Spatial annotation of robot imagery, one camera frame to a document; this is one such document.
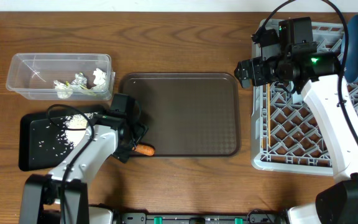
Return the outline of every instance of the black tray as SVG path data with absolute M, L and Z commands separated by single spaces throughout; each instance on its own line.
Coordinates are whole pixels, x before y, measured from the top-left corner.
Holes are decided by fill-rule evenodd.
M 142 105 L 157 157 L 232 156 L 240 148 L 237 81 L 226 73 L 133 73 L 120 93 Z M 143 156 L 135 152 L 134 156 Z
M 82 107 L 79 110 L 83 113 L 104 113 L 105 111 L 100 105 Z M 72 110 L 50 112 L 53 121 L 59 125 L 63 125 L 66 116 L 74 114 L 75 112 Z M 67 142 L 57 140 L 58 134 L 62 134 L 61 130 L 50 124 L 45 112 L 25 115 L 20 121 L 20 170 L 45 169 L 59 165 L 71 150 L 65 145 Z

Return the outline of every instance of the white wall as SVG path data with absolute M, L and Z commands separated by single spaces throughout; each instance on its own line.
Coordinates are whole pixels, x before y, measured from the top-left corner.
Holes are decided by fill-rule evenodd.
M 331 0 L 358 12 L 358 0 Z M 0 11 L 270 12 L 284 0 L 0 0 Z M 281 11 L 331 12 L 321 0 L 298 0 Z

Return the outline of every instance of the dish rack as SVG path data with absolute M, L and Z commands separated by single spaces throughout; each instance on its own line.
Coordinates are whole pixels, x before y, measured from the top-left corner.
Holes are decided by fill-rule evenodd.
M 271 19 L 266 29 L 276 29 L 281 20 Z M 312 22 L 313 39 L 319 52 L 333 51 L 342 59 L 342 24 Z M 252 45 L 252 58 L 260 56 Z M 354 108 L 358 108 L 358 83 L 347 86 Z M 251 163 L 256 169 L 314 175 L 333 175 L 331 159 L 317 122 L 304 102 L 281 86 L 254 87 L 251 116 Z

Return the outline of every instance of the green clamp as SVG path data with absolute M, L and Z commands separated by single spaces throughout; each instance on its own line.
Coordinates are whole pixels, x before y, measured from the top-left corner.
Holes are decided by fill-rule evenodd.
M 235 218 L 234 224 L 242 224 L 242 218 Z
M 154 217 L 154 224 L 162 224 L 162 217 Z

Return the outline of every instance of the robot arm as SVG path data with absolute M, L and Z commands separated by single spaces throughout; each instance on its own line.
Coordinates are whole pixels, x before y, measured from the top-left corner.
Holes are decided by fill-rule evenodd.
M 71 172 L 68 175 L 67 182 L 78 179 L 84 183 L 90 184 L 104 161 L 114 153 L 118 146 L 117 130 L 109 126 L 95 125 L 95 138 L 89 144 L 87 149 L 77 158 Z M 49 174 L 53 180 L 62 180 L 66 166 L 71 162 L 80 149 L 88 142 L 91 128 L 86 129 L 86 134 L 80 143 L 71 151 L 66 159 L 58 166 L 53 168 Z
M 126 162 L 132 148 L 146 134 L 148 127 L 139 122 L 140 107 L 139 114 L 134 114 L 136 104 L 127 95 L 115 94 L 110 110 L 93 116 L 94 138 L 84 150 L 90 140 L 90 126 L 80 143 L 48 175 L 33 174 L 27 179 L 19 223 L 60 223 L 63 217 L 44 210 L 44 205 L 60 203 L 62 190 L 65 223 L 112 223 L 111 210 L 88 205 L 88 184 L 109 156 Z M 73 166 L 67 171 L 70 163 Z
M 358 173 L 358 146 L 338 106 L 337 82 L 337 75 L 319 77 L 319 81 L 309 81 L 301 91 L 326 142 L 333 163 L 335 183 L 349 180 L 351 174 Z M 342 95 L 348 99 L 346 110 L 358 135 L 358 116 L 350 102 L 345 80 L 342 85 Z
M 278 30 L 265 30 L 263 26 L 259 30 L 253 40 L 259 44 L 261 56 L 239 62 L 234 71 L 236 78 L 243 88 L 249 85 L 249 80 L 254 86 L 294 83 L 291 92 L 303 96 L 317 120 L 331 156 L 336 183 L 318 194 L 316 203 L 291 208 L 289 222 L 358 223 L 358 144 L 338 103 L 336 74 L 342 71 L 339 60 L 334 52 L 317 52 L 309 17 L 280 21 Z M 358 116 L 350 102 L 346 81 L 341 85 L 340 94 L 347 100 L 344 110 L 358 137 Z
M 301 91 L 326 142 L 337 185 L 320 193 L 316 203 L 289 209 L 288 219 L 292 224 L 342 223 L 348 217 L 352 220 L 358 216 L 358 177 L 352 180 L 352 174 L 358 174 L 358 146 L 337 106 L 334 87 L 337 82 L 337 75 L 328 75 L 317 82 L 309 81 Z M 345 80 L 342 85 L 342 94 L 349 99 Z M 346 103 L 346 110 L 358 135 L 358 116 L 350 101 Z

